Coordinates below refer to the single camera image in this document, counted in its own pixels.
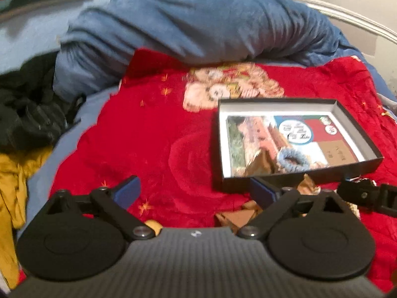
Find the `brown triangular snack packet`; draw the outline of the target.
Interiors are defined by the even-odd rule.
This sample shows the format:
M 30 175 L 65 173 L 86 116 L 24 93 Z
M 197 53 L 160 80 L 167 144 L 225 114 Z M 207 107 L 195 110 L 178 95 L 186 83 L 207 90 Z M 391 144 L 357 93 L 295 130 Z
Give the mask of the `brown triangular snack packet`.
M 277 172 L 277 165 L 274 163 L 268 150 L 260 149 L 244 170 L 243 176 L 267 176 Z
M 303 180 L 297 186 L 297 190 L 303 195 L 317 195 L 321 191 L 321 187 L 317 186 L 308 174 L 304 174 Z
M 223 211 L 216 213 L 215 216 L 222 227 L 228 227 L 234 234 L 251 220 L 257 217 L 263 209 L 254 201 L 244 203 L 236 211 Z

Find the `light blue crochet scrunchie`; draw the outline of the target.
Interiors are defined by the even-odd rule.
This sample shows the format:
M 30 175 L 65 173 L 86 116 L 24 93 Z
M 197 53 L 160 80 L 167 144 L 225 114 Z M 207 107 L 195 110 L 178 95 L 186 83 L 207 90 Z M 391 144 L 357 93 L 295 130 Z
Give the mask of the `light blue crochet scrunchie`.
M 277 163 L 288 173 L 304 172 L 310 168 L 309 160 L 302 152 L 287 147 L 282 148 L 277 154 Z

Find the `colourful printed booklet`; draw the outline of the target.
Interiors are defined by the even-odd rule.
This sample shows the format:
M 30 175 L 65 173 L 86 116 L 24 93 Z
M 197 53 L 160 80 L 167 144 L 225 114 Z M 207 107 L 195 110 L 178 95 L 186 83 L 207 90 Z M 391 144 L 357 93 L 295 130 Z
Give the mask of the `colourful printed booklet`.
M 284 147 L 302 152 L 309 160 L 309 170 L 357 163 L 363 158 L 342 126 L 329 115 L 229 116 L 226 127 L 233 177 L 243 177 L 260 149 L 270 152 L 277 165 L 274 174 L 290 174 L 277 163 L 277 154 Z

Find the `black cardboard box tray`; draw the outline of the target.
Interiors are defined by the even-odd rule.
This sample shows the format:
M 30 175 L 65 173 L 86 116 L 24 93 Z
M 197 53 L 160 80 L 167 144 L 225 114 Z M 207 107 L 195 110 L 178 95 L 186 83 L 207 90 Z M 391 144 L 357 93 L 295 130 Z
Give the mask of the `black cardboard box tray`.
M 225 188 L 245 191 L 258 178 L 295 186 L 368 174 L 383 156 L 337 100 L 269 98 L 220 100 L 219 156 Z

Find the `red printed blanket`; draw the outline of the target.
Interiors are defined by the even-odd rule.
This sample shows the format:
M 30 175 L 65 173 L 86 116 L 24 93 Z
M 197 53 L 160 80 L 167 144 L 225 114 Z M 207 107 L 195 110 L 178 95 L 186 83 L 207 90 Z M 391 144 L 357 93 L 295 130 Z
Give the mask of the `red printed blanket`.
M 380 150 L 377 169 L 355 178 L 396 186 L 396 123 L 384 116 L 356 57 L 323 66 L 229 63 L 190 67 L 138 50 L 120 89 L 61 164 L 51 196 L 69 211 L 50 216 L 44 239 L 60 253 L 34 283 L 39 297 L 385 297 L 396 291 L 396 217 L 343 200 L 338 182 L 300 194 L 264 239 L 243 239 L 215 214 L 253 200 L 225 188 L 220 100 L 313 98 L 340 102 Z M 141 181 L 127 211 L 155 231 L 125 239 L 96 217 L 91 191 Z

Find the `yellow garment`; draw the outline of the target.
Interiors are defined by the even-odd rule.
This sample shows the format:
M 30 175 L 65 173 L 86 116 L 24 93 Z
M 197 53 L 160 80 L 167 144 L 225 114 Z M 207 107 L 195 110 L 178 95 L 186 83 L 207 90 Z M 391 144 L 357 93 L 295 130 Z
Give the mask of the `yellow garment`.
M 45 147 L 28 153 L 1 154 L 1 288 L 7 291 L 20 282 L 13 233 L 26 224 L 27 182 L 52 151 L 52 147 Z

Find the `black clothing pile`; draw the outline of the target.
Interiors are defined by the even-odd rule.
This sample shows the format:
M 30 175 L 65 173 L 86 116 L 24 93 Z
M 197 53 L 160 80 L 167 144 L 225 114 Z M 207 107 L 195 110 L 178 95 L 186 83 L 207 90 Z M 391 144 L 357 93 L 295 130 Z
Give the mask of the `black clothing pile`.
M 1 74 L 1 152 L 23 153 L 53 146 L 75 125 L 86 101 L 67 102 L 53 89 L 56 50 L 37 55 L 20 69 Z

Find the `blue plush duvet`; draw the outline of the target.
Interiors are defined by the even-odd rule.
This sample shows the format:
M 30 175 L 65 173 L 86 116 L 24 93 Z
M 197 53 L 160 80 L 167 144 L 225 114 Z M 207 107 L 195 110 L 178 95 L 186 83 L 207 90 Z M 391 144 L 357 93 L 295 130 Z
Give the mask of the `blue plush duvet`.
M 140 48 L 192 65 L 264 57 L 313 67 L 361 57 L 325 15 L 293 0 L 110 0 L 69 24 L 56 94 L 71 101 L 117 84 Z

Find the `light blue bed sheet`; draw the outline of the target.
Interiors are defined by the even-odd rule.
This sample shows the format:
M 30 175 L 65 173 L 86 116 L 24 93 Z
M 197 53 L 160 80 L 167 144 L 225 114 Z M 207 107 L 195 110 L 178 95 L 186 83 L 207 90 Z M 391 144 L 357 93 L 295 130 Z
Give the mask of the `light blue bed sheet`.
M 87 7 L 98 6 L 109 0 L 60 1 L 27 7 L 1 15 L 1 73 L 18 70 L 24 62 L 36 55 L 59 49 L 59 40 L 69 24 Z M 17 230 L 20 236 L 48 199 L 59 165 L 77 148 L 80 137 L 96 124 L 104 104 L 117 89 L 111 87 L 89 96 L 79 109 L 75 125 L 54 146 L 39 147 L 22 152 L 22 158 L 43 154 L 40 168 L 26 181 L 26 222 Z

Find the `white bed frame rail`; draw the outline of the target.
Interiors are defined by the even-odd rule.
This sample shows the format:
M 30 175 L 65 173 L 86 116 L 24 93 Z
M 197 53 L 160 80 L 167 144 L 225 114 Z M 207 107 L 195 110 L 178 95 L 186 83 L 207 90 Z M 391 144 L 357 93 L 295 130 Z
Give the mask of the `white bed frame rail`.
M 361 28 L 372 34 L 376 34 L 377 36 L 381 36 L 382 38 L 385 38 L 388 41 L 393 42 L 394 44 L 397 43 L 397 36 L 395 31 L 389 29 L 389 27 L 380 24 L 379 22 L 376 22 L 368 17 L 365 17 L 364 15 L 361 15 L 360 13 L 322 0 L 294 1 L 304 3 L 308 7 L 315 9 L 330 18 Z

